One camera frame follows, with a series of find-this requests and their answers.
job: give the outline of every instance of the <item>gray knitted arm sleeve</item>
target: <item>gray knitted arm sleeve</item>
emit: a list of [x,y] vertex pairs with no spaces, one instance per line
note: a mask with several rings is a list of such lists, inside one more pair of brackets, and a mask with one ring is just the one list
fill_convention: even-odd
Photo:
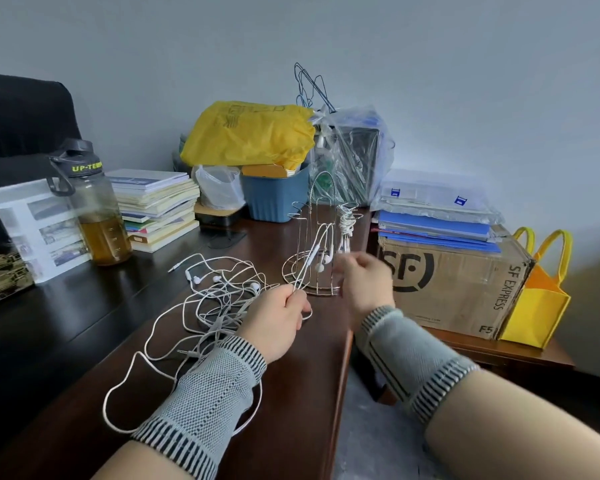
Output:
[[479,369],[391,306],[376,308],[365,318],[356,343],[424,425],[451,388]]
[[195,476],[212,480],[236,423],[253,402],[267,364],[250,343],[228,337],[179,380],[132,438]]

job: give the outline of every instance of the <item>water bottle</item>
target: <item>water bottle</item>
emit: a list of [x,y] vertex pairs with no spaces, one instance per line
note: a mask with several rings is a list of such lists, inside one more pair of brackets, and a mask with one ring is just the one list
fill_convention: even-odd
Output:
[[118,201],[91,142],[67,138],[49,159],[58,174],[57,182],[47,177],[49,188],[69,197],[94,263],[111,266],[129,259],[131,243]]

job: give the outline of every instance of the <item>yellow felt bag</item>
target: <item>yellow felt bag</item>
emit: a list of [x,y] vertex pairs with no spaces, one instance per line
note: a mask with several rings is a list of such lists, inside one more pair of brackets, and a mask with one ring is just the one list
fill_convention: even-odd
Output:
[[[531,251],[534,244],[534,234],[531,229],[520,227],[514,237],[518,239],[523,232],[527,234],[527,250]],[[549,246],[560,236],[563,244],[558,272],[555,276],[549,276],[540,266],[540,260]],[[567,275],[572,247],[573,238],[565,230],[554,231],[540,245],[534,255],[536,265],[522,288],[518,302],[500,336],[501,340],[510,340],[542,349],[546,347],[571,300],[571,297],[560,288],[560,284]]]
[[180,158],[193,165],[266,165],[295,170],[313,147],[313,110],[216,101],[200,114]]

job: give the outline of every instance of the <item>stack of folders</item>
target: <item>stack of folders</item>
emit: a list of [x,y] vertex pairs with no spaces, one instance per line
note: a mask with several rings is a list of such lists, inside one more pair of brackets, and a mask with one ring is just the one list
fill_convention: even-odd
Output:
[[378,231],[381,236],[395,241],[486,253],[500,252],[497,245],[500,237],[488,224],[445,221],[381,210],[378,216]]
[[200,189],[186,173],[120,169],[107,172],[131,247],[152,253],[200,224]]

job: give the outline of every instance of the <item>sf express box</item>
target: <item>sf express box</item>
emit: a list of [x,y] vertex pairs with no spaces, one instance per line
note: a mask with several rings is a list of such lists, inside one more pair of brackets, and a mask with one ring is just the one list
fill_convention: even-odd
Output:
[[495,339],[515,304],[534,261],[506,235],[501,253],[378,240],[378,254],[392,270],[393,297],[405,316],[423,326]]

